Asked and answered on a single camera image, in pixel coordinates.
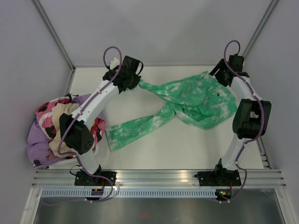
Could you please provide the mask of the green tie-dye trousers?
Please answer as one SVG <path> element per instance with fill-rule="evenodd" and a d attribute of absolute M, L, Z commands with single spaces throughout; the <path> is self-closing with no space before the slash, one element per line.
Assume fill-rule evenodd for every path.
<path fill-rule="evenodd" d="M 144 80 L 138 85 L 166 104 L 154 115 L 107 127 L 105 134 L 111 151 L 119 150 L 153 132 L 175 116 L 187 125 L 211 129 L 237 111 L 236 98 L 207 71 L 161 85 Z"/>

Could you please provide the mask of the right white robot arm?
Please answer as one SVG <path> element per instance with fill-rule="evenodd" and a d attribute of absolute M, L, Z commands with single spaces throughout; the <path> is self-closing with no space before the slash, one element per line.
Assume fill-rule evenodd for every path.
<path fill-rule="evenodd" d="M 242 70 L 243 63 L 243 56 L 230 55 L 228 61 L 221 59 L 209 73 L 224 87 L 231 87 L 239 100 L 232 124 L 233 140 L 219 161 L 223 168 L 213 172 L 213 180 L 219 185 L 229 181 L 227 170 L 240 168 L 239 162 L 247 146 L 265 134 L 271 112 L 271 102 L 262 100 L 256 93 L 249 75 Z"/>

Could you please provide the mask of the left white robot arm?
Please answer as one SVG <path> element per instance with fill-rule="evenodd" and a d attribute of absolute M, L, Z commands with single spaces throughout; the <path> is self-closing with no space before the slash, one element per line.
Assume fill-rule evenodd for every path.
<path fill-rule="evenodd" d="M 99 184 L 102 179 L 101 167 L 93 153 L 94 136 L 91 130 L 95 119 L 112 99 L 138 85 L 142 70 L 143 63 L 129 56 L 125 56 L 119 65 L 111 63 L 88 99 L 70 115 L 64 113 L 59 118 L 61 142 L 58 147 L 65 143 L 71 149 L 86 172 L 85 180 L 91 185 Z"/>

